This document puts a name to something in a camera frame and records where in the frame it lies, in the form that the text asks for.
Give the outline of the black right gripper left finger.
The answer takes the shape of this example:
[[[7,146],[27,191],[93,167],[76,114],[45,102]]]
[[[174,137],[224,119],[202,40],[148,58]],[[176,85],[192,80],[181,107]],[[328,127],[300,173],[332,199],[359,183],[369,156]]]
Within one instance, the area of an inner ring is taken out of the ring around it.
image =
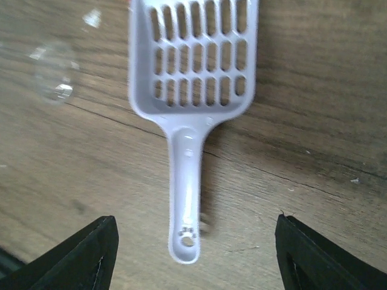
[[[1,289],[109,289],[119,234],[101,216],[34,261],[1,279]]]

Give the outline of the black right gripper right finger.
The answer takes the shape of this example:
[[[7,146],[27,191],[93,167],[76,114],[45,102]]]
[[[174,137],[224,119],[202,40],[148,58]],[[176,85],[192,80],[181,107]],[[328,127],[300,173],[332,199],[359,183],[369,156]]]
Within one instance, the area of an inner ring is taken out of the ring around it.
[[[293,216],[278,216],[275,244],[285,289],[386,289],[385,272]]]

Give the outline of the lilac slotted plastic scoop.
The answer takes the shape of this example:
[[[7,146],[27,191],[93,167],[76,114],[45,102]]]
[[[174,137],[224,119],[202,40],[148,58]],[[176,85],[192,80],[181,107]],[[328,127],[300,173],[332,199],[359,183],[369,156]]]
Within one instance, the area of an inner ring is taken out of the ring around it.
[[[258,1],[130,1],[128,97],[169,151],[171,257],[200,256],[204,142],[255,96]]]

